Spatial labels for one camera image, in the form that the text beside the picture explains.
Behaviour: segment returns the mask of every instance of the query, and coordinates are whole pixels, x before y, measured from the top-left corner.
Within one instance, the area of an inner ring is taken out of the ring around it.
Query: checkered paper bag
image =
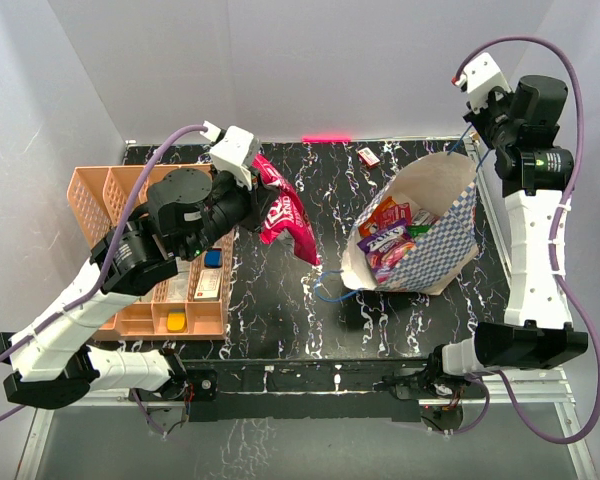
[[[357,290],[439,295],[478,253],[474,236],[475,163],[458,153],[427,155],[400,170],[358,217],[342,256],[342,281]],[[378,284],[358,247],[358,227],[388,196],[440,217]]]

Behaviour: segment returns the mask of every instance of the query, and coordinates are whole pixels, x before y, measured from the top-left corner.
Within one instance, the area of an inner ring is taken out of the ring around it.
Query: small white box
[[[220,298],[220,283],[222,281],[222,269],[204,269],[200,272],[200,279],[196,287],[194,300],[218,300]]]
[[[367,168],[376,167],[380,163],[380,159],[369,147],[358,150],[358,156],[362,159]]]

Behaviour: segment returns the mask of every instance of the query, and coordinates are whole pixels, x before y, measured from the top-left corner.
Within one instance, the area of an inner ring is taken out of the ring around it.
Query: table surface
[[[184,360],[397,359],[423,357],[439,344],[471,336],[478,321],[502,322],[509,287],[480,197],[476,208],[479,254],[440,296],[361,292],[326,303],[313,285],[338,269],[356,217],[400,168],[450,148],[444,140],[352,143],[272,143],[262,153],[296,188],[316,234],[322,265],[297,259],[282,245],[235,233],[229,324],[224,341],[170,342]],[[356,151],[381,159],[367,170]],[[125,165],[146,163],[156,147],[131,147]],[[172,147],[161,163],[209,162],[206,145]],[[332,296],[347,290],[338,275],[325,281]],[[126,342],[145,350],[163,342]]]

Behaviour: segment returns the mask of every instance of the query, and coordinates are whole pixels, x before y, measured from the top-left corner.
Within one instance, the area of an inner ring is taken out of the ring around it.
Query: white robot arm
[[[152,185],[147,203],[127,223],[103,287],[91,299],[64,310],[96,284],[113,231],[31,325],[0,334],[0,355],[32,337],[9,356],[13,373],[4,382],[9,401],[53,409],[93,390],[140,388],[166,398],[183,391],[187,373],[171,352],[106,351],[85,343],[118,311],[174,276],[176,257],[192,260],[236,225],[257,231],[277,198],[278,190],[264,185],[250,168],[260,146],[253,134],[238,127],[225,132],[208,122],[204,127],[202,134],[213,143],[213,182],[197,170],[178,169],[165,178],[168,184]],[[61,316],[36,333],[55,312]]]
[[[496,172],[511,227],[511,294],[504,325],[480,323],[476,335],[441,348],[447,375],[501,369],[552,368],[584,353],[587,334],[573,331],[567,298],[554,275],[564,275],[564,231],[568,205],[559,209],[573,169],[568,150],[553,146],[566,85],[530,75],[512,92],[488,53],[469,62],[455,85],[469,95],[465,120],[486,146],[496,150]],[[560,272],[549,259],[549,230],[556,211],[554,240]]]

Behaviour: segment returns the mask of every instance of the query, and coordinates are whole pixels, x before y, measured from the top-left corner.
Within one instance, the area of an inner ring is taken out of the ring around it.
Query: red candy wrapper
[[[309,217],[294,188],[262,155],[256,155],[253,166],[260,170],[265,184],[280,189],[280,196],[271,205],[264,221],[260,234],[262,243],[270,245],[277,238],[291,246],[296,257],[311,265],[320,265]]]
[[[411,224],[411,207],[408,203],[393,205],[382,212],[378,220],[378,227],[381,229],[387,228],[389,225],[403,219],[407,221],[407,225]]]

